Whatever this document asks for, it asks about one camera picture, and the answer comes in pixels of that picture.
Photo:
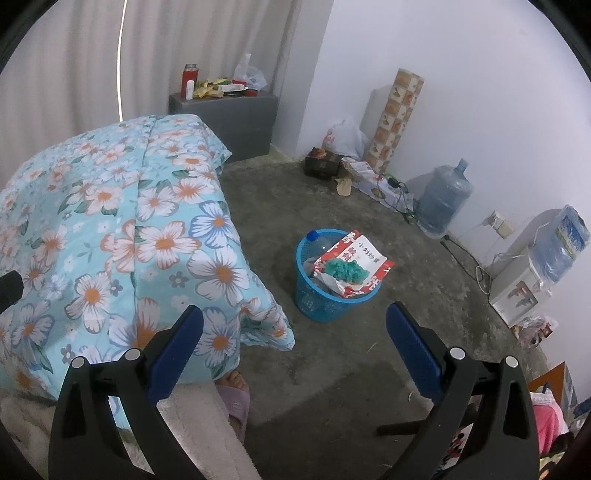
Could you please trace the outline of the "blue plastic trash basket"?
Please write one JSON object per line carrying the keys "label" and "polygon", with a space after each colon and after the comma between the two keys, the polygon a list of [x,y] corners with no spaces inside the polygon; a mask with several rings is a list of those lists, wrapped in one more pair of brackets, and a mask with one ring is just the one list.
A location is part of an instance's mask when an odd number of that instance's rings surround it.
{"label": "blue plastic trash basket", "polygon": [[297,244],[297,249],[295,249],[294,262],[295,271],[297,271],[297,282],[295,283],[294,299],[298,310],[305,317],[318,323],[327,323],[342,317],[353,307],[373,299],[380,292],[381,286],[378,285],[368,294],[346,299],[335,295],[330,290],[325,290],[325,288],[315,283],[304,270],[305,260],[309,258],[318,259],[318,255],[314,255],[314,245],[322,243],[327,246],[329,241],[335,244],[346,236],[346,231],[339,229],[318,229],[317,233],[320,238],[315,242],[308,241],[307,237],[301,238]]}

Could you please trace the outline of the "white water dispenser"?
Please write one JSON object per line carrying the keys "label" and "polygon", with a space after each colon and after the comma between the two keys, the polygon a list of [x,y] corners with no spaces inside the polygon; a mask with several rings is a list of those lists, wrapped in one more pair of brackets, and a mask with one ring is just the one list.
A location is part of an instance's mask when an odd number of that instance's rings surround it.
{"label": "white water dispenser", "polygon": [[531,217],[509,237],[510,244],[496,253],[488,266],[489,304],[508,327],[532,314],[551,297],[550,287],[533,264],[532,249],[560,209]]}

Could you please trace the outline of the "dark box on floor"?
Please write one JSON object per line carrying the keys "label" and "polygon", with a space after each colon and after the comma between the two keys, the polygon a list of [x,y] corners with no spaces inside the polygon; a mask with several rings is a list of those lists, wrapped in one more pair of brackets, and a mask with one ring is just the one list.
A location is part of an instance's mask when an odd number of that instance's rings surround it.
{"label": "dark box on floor", "polygon": [[339,174],[342,155],[322,148],[313,148],[304,158],[304,174],[321,180],[331,180]]}

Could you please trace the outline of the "grey pleated curtain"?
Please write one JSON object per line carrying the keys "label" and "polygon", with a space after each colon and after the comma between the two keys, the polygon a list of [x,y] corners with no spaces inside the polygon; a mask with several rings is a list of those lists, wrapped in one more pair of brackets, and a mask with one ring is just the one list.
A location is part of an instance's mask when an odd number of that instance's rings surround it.
{"label": "grey pleated curtain", "polygon": [[165,113],[189,63],[215,78],[249,55],[290,116],[331,11],[329,1],[3,2],[2,179],[79,133]]}

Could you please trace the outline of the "pink slipper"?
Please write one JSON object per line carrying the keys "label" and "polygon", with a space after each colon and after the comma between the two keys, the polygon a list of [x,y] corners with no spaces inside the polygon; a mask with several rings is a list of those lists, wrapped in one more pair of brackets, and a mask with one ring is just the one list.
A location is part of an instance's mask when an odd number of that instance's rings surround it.
{"label": "pink slipper", "polygon": [[221,401],[228,410],[228,422],[240,442],[245,442],[247,420],[249,419],[250,393],[242,374],[232,370],[215,382]]}

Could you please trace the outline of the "floral blue bed quilt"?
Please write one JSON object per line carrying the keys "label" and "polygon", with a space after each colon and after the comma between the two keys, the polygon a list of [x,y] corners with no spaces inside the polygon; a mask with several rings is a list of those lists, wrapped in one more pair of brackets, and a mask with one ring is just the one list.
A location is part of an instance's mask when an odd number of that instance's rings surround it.
{"label": "floral blue bed quilt", "polygon": [[145,347],[188,306],[204,334],[181,381],[221,378],[243,345],[294,347],[242,252],[218,177],[230,153],[194,115],[145,116],[34,155],[1,192],[1,386],[58,397],[69,363]]}

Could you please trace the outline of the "large blue water jug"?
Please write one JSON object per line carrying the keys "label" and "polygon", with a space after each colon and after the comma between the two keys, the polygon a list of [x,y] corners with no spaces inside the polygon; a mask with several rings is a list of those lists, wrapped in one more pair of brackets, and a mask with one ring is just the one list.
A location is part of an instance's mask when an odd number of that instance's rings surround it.
{"label": "large blue water jug", "polygon": [[436,167],[415,210],[419,228],[430,238],[440,239],[467,200],[474,187],[466,178],[469,163],[461,159],[456,166]]}

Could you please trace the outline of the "white plastic bag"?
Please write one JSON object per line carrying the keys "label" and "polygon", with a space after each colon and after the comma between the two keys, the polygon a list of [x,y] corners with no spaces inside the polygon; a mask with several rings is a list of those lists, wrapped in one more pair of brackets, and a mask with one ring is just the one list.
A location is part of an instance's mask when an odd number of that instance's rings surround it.
{"label": "white plastic bag", "polygon": [[369,139],[351,117],[335,123],[329,128],[322,140],[322,148],[332,153],[361,161],[367,148]]}

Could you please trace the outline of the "grey bedside cabinet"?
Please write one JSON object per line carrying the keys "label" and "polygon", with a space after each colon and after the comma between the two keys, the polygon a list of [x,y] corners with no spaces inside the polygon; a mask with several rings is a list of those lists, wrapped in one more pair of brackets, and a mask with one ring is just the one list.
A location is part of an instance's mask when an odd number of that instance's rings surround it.
{"label": "grey bedside cabinet", "polygon": [[279,98],[267,92],[256,96],[182,100],[168,97],[170,114],[197,115],[231,152],[230,162],[270,153]]}

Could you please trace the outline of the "red white snack bag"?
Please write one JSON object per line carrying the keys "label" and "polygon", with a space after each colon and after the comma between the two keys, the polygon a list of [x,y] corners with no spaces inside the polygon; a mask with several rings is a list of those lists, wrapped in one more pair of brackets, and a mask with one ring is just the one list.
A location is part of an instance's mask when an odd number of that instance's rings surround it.
{"label": "red white snack bag", "polygon": [[366,235],[354,230],[315,260],[311,276],[333,294],[353,299],[376,290],[393,267]]}

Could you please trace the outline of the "red candle jar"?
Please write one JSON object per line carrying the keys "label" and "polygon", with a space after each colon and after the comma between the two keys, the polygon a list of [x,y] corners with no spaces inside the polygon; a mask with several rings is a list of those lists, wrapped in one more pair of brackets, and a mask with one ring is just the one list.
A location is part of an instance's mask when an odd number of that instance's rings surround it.
{"label": "red candle jar", "polygon": [[184,66],[181,77],[180,91],[182,99],[191,100],[193,98],[195,84],[197,83],[198,79],[198,71],[199,69],[195,64],[186,64]]}

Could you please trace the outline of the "patterned rolled mat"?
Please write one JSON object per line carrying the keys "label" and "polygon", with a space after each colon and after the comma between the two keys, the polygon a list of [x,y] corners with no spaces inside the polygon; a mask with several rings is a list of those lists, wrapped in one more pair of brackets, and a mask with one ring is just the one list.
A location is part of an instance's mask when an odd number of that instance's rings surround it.
{"label": "patterned rolled mat", "polygon": [[370,140],[365,161],[377,174],[385,174],[415,110],[425,80],[406,69],[399,69]]}

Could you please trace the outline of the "water jug on dispenser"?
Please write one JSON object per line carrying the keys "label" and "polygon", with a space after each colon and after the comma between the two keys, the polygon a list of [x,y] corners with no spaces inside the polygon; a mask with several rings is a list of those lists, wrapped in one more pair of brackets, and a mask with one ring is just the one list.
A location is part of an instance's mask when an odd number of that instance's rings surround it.
{"label": "water jug on dispenser", "polygon": [[558,283],[590,243],[583,218],[566,205],[534,242],[531,259],[548,285]]}

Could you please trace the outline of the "clear bottle blue cap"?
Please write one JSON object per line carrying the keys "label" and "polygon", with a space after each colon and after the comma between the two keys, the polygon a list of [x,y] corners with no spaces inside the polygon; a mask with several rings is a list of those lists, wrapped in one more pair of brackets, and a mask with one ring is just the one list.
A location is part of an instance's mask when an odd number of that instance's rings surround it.
{"label": "clear bottle blue cap", "polygon": [[305,235],[304,246],[301,248],[301,260],[314,263],[332,248],[346,233],[337,229],[311,230]]}

